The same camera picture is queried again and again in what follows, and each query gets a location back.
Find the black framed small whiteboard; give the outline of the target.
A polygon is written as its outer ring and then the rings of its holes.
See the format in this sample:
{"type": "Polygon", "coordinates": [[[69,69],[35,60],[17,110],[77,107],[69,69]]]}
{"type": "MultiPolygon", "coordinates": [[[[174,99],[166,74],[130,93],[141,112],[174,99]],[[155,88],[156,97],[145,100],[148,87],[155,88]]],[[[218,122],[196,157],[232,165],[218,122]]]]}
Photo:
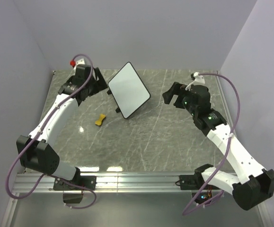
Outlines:
{"type": "Polygon", "coordinates": [[[117,113],[128,119],[150,100],[151,94],[131,62],[127,62],[108,82],[108,94],[117,104],[117,113]]]}

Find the yellow black whiteboard eraser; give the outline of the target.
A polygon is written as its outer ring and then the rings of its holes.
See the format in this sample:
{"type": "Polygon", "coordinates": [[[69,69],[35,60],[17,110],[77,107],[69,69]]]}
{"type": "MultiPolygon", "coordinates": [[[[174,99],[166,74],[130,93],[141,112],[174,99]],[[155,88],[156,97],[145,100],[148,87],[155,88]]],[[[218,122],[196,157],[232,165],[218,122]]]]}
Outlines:
{"type": "Polygon", "coordinates": [[[105,119],[106,119],[106,115],[100,114],[99,118],[95,120],[95,125],[101,127],[105,119]]]}

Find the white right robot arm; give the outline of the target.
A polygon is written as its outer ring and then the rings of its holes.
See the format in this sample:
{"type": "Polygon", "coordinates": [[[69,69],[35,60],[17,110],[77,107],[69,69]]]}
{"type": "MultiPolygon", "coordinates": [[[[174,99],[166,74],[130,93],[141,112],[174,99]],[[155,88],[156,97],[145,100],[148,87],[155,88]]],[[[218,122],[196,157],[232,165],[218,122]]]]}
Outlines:
{"type": "Polygon", "coordinates": [[[174,95],[177,96],[174,106],[191,114],[195,126],[221,151],[235,172],[231,175],[210,164],[203,165],[195,170],[196,187],[215,186],[231,194],[243,210],[271,198],[274,170],[266,170],[258,163],[230,131],[225,118],[211,107],[209,89],[203,85],[174,82],[162,95],[164,103],[169,104],[174,95]]]}

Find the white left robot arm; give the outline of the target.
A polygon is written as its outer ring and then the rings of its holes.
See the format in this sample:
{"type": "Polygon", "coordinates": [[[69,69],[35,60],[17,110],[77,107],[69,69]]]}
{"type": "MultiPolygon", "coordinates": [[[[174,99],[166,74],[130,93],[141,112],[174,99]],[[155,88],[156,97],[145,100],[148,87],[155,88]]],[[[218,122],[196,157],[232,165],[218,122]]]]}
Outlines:
{"type": "Polygon", "coordinates": [[[78,65],[75,74],[60,87],[54,104],[40,124],[28,136],[20,136],[16,145],[23,167],[64,179],[70,190],[82,185],[80,169],[64,163],[53,145],[73,112],[89,96],[107,88],[99,68],[78,65]]]}

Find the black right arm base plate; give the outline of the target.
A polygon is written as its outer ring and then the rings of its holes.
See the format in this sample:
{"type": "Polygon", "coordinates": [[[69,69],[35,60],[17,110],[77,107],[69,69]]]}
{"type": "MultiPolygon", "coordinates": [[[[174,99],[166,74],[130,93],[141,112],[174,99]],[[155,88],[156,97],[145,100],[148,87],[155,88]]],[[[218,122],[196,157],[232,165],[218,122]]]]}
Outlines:
{"type": "Polygon", "coordinates": [[[180,190],[199,190],[204,183],[205,180],[202,176],[193,174],[180,175],[179,179],[175,182],[175,185],[180,187],[180,190]]]}

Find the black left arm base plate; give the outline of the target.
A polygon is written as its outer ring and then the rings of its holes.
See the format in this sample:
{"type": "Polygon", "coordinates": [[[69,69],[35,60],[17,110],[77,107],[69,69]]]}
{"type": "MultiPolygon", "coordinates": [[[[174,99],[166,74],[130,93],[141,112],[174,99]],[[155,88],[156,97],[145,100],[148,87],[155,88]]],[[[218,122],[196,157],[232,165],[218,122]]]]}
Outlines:
{"type": "Polygon", "coordinates": [[[90,189],[92,191],[96,188],[97,177],[94,175],[81,175],[78,179],[67,181],[70,184],[65,183],[59,178],[55,179],[53,190],[54,191],[73,191],[82,190],[80,187],[90,189]]]}

